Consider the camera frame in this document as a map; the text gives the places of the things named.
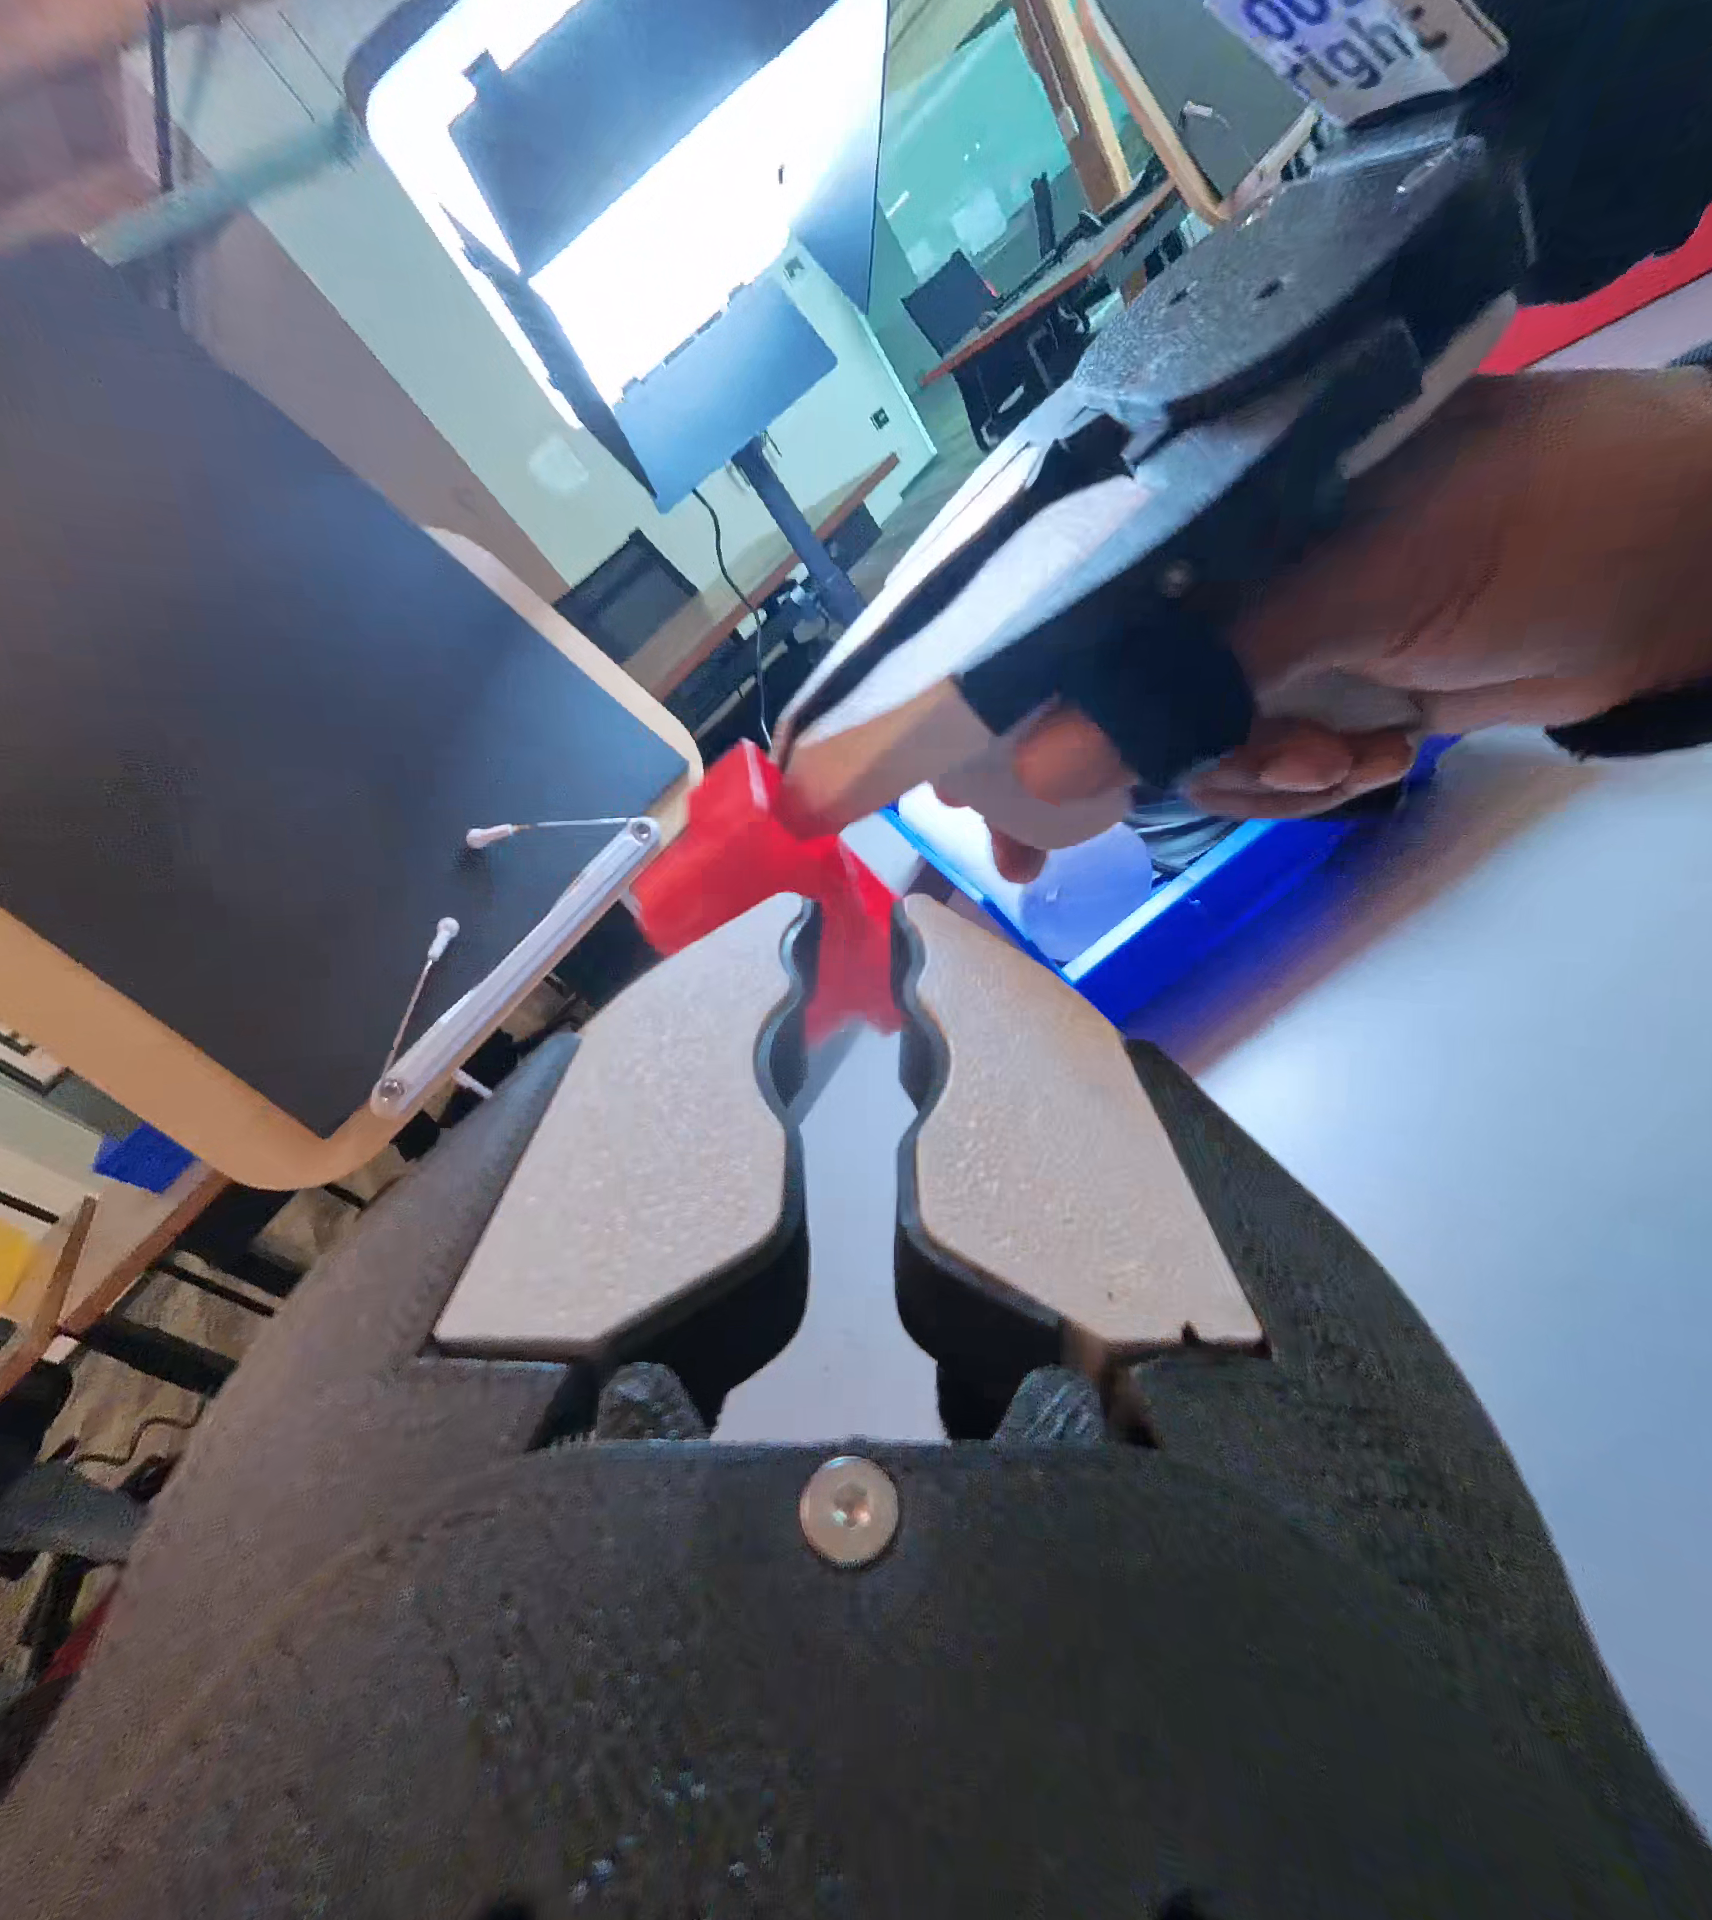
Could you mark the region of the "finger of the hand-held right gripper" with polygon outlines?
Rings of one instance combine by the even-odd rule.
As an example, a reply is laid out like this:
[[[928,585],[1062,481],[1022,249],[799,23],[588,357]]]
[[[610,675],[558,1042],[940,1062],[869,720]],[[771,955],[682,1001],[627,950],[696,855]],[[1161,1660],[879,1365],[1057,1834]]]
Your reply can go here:
[[[1102,481],[1031,518],[959,599],[772,758],[800,826],[928,785],[1000,837],[1097,837],[1174,785],[1174,521]]]
[[[917,641],[1038,514],[1125,473],[1133,433],[1091,406],[1041,406],[976,468],[917,537],[874,602],[782,708],[808,729]]]

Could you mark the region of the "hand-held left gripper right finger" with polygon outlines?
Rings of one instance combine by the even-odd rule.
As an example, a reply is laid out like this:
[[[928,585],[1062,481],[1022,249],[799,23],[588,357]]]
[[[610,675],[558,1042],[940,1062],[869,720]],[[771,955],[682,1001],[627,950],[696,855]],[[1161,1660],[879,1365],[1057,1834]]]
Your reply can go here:
[[[1038,1370],[1108,1408],[1126,1375],[1269,1334],[1130,1046],[1084,997],[914,895],[892,921],[895,1299],[951,1438],[989,1438]]]

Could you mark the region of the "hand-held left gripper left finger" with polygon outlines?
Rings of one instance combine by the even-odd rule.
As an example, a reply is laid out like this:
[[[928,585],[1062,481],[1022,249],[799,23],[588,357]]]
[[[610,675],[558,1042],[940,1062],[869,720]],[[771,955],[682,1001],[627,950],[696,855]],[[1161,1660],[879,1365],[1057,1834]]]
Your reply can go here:
[[[800,1330],[796,1095],[818,909],[777,895],[583,1030],[434,1325],[438,1355],[670,1370],[714,1427]]]

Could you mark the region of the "blue storage bin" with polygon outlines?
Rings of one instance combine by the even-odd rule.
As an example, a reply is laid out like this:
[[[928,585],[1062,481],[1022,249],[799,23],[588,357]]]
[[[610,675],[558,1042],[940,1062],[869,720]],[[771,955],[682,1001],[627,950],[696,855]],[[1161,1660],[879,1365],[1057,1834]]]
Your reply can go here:
[[[93,1173],[106,1183],[165,1195],[196,1167],[196,1157],[163,1130],[139,1121],[121,1139],[100,1142]]]
[[[1169,864],[1154,860],[1151,842],[1134,829],[1156,869],[1152,896],[1064,966],[1046,963],[1027,943],[989,924],[1108,1020],[1122,1024],[1188,981],[1229,943],[1308,896],[1340,852],[1371,840],[1381,822],[1434,783],[1456,744],[1455,734],[1429,738],[1403,785],[1374,794],[1358,811],[1301,822],[1187,824],[1176,832]]]

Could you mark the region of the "red plastic block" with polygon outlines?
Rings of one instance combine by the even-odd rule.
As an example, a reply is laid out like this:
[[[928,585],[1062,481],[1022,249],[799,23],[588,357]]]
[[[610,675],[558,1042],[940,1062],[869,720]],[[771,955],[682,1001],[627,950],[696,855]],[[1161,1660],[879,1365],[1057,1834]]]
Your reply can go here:
[[[816,909],[816,982],[805,1030],[822,1045],[852,1024],[901,1032],[892,927],[896,898],[838,835],[799,826],[767,749],[741,741],[702,777],[680,837],[630,895],[649,944],[692,948],[778,896]]]

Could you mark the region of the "black light stand pole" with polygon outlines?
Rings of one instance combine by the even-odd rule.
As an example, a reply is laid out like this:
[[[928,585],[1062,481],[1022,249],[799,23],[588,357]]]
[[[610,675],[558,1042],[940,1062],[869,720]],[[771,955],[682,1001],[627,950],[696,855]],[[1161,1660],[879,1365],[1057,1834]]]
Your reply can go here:
[[[749,484],[781,537],[788,540],[815,583],[826,617],[847,630],[852,629],[867,613],[864,597],[816,532],[808,512],[778,477],[762,437],[742,445],[731,459],[731,466]]]

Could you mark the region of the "black board book stand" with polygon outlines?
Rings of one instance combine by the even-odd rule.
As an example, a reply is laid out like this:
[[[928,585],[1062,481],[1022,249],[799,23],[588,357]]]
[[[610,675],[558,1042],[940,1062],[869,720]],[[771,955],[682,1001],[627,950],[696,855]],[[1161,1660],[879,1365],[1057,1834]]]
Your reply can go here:
[[[1017,3],[1025,56],[1094,213],[1133,191],[1133,123],[1173,196],[1206,229],[1238,221],[1311,152],[1320,125],[1206,5]]]
[[[0,1022],[368,1162],[684,826],[691,732],[77,240],[0,259]]]

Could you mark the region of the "studio softbox light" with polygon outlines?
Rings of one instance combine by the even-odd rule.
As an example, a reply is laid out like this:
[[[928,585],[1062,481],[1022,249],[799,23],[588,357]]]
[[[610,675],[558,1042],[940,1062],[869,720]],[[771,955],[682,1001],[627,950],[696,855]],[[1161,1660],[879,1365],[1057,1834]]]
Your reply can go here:
[[[867,308],[883,3],[398,5],[343,93],[558,406],[675,508],[825,383],[800,259]]]

